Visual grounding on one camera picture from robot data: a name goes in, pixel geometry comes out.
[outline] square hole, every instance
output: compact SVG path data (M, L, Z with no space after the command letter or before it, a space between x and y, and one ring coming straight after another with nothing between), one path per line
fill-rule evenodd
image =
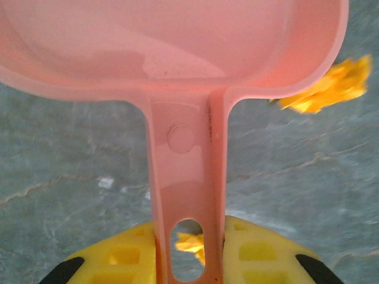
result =
M250 241L242 244L239 248L239 260L242 261L251 262L275 259L277 259L277 254L267 241Z
M132 284L134 276L133 272L104 272L95 275L90 284Z
M110 265L137 265L140 261L138 247L113 247L107 257Z
M245 271L242 273L245 284L291 284L285 272Z

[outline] floor crack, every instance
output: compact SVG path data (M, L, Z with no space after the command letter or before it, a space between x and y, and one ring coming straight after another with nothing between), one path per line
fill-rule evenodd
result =
M26 197L29 193L32 193L35 190L44 189L44 188L47 188L49 186L56 185L61 180L77 180L77 181L83 182L83 181L91 180L91 179L94 179L94 177L92 177L92 176L75 176L75 175L64 174L64 175L61 175L61 176L57 177L53 181L39 183L37 185L30 186L29 188L25 189L22 192L16 192L15 194L13 194L11 196L8 196L8 197L0 200L0 206L3 205L3 204L6 204L8 201L10 201L10 200L12 200L14 198L23 198L23 197Z

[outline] black plastic part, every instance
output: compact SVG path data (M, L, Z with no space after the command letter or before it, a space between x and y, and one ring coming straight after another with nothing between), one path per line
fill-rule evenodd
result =
M320 260L304 254L296 255L296 259L316 284L343 284Z
M59 263L39 284L67 284L83 263L82 257Z

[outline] gray stone surface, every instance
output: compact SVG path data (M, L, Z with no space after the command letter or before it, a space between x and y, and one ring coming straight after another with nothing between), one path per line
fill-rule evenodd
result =
M338 61L369 53L379 66L378 15L377 0L351 1ZM310 247L347 284L379 282L377 67L369 86L317 115L248 100L229 120L227 214ZM0 283L38 283L74 251L150 220L135 107L2 85L0 144ZM199 274L192 255L176 263L180 275Z

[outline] yellow paper scrap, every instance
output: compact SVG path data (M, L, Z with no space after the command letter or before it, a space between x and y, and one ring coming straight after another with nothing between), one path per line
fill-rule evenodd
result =
M332 66L311 88L278 101L281 109L291 108L301 114L316 114L324 107L349 101L367 91L366 80L372 72L372 57L366 55L357 62L347 59Z
M205 266L204 236L178 233L179 240L175 243L178 251L194 253L200 263Z

